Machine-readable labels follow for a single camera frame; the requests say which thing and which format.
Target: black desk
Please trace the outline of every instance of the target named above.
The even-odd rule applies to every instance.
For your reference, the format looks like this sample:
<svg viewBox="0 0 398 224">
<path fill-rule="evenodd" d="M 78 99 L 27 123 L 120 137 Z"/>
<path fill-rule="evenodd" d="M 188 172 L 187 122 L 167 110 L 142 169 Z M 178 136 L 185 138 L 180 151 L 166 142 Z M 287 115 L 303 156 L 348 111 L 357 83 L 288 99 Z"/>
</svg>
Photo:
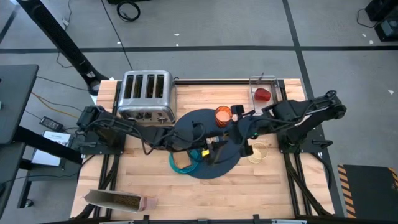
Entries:
<svg viewBox="0 0 398 224">
<path fill-rule="evenodd" d="M 38 69 L 37 65 L 0 66 L 0 101 L 2 102 L 0 109 L 0 184 L 4 183 L 4 191 L 0 195 L 0 217 L 7 205 L 19 168 L 29 170 L 30 175 L 60 176 L 76 173 L 82 162 L 79 152 L 19 126 Z M 26 145 L 67 159 L 65 166 L 68 166 L 69 169 L 66 171 L 66 167 L 62 169 L 61 167 L 36 166 L 31 161 L 22 159 Z M 23 207 L 25 204 L 32 181 L 53 179 L 56 177 L 26 178 L 19 207 Z"/>
</svg>

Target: orange cup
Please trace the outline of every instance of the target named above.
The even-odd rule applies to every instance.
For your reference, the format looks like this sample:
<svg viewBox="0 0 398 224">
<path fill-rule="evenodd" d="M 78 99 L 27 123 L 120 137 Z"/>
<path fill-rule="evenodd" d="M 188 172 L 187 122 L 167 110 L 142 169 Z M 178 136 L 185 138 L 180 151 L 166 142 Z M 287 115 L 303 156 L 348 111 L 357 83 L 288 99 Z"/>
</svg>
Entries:
<svg viewBox="0 0 398 224">
<path fill-rule="evenodd" d="M 232 111 L 231 108 L 227 106 L 219 106 L 216 109 L 216 125 L 219 128 L 224 128 L 228 125 L 228 123 L 232 119 Z"/>
</svg>

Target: stainless steel toaster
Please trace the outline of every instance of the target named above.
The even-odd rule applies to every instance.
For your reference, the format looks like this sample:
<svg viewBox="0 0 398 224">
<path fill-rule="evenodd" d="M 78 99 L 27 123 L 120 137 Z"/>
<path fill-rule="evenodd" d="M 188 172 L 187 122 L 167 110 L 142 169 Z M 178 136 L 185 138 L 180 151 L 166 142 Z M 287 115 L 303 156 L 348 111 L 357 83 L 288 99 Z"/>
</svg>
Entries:
<svg viewBox="0 0 398 224">
<path fill-rule="evenodd" d="M 172 124 L 177 113 L 177 87 L 168 71 L 126 72 L 118 112 L 142 124 Z"/>
</svg>

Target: wooden table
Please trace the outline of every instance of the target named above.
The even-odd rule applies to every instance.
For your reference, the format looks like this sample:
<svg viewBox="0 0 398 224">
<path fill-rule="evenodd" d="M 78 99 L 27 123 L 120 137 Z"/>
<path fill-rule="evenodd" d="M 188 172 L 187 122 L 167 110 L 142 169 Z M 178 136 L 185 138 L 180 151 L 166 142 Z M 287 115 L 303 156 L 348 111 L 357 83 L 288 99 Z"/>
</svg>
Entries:
<svg viewBox="0 0 398 224">
<path fill-rule="evenodd" d="M 288 99 L 305 100 L 299 79 L 284 81 Z M 97 105 L 112 112 L 115 89 L 116 81 L 103 81 Z M 250 97 L 248 85 L 178 85 L 177 119 L 192 110 L 220 105 L 242 104 L 249 111 Z M 158 204 L 155 210 L 139 213 L 113 210 L 112 220 L 142 220 L 143 215 L 150 215 L 151 220 L 252 219 L 253 214 L 260 218 L 293 218 L 284 158 L 276 135 L 260 136 L 249 140 L 249 144 L 258 141 L 269 146 L 268 156 L 260 164 L 252 164 L 244 157 L 226 175 L 202 180 L 175 173 L 169 165 L 168 152 L 154 151 L 145 156 L 138 138 L 128 136 L 119 162 L 116 190 L 157 197 Z M 301 160 L 308 188 L 333 213 L 322 164 L 309 154 L 302 154 Z M 71 217 L 85 207 L 83 197 L 88 191 L 98 188 L 102 161 L 103 156 L 97 155 L 82 168 Z M 301 192 L 297 186 L 296 189 L 303 214 Z"/>
</svg>

